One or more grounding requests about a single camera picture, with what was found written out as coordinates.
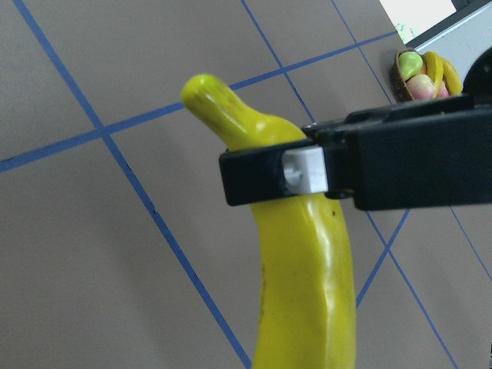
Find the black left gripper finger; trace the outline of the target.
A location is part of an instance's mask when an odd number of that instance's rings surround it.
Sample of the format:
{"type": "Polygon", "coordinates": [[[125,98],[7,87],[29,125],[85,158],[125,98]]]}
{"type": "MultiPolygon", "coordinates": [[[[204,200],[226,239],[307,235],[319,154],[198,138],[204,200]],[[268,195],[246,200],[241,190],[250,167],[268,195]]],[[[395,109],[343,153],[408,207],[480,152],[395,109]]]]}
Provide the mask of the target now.
{"type": "Polygon", "coordinates": [[[491,200],[491,106],[471,95],[356,111],[304,133],[224,153],[227,203],[323,194],[380,211],[491,200]]]}

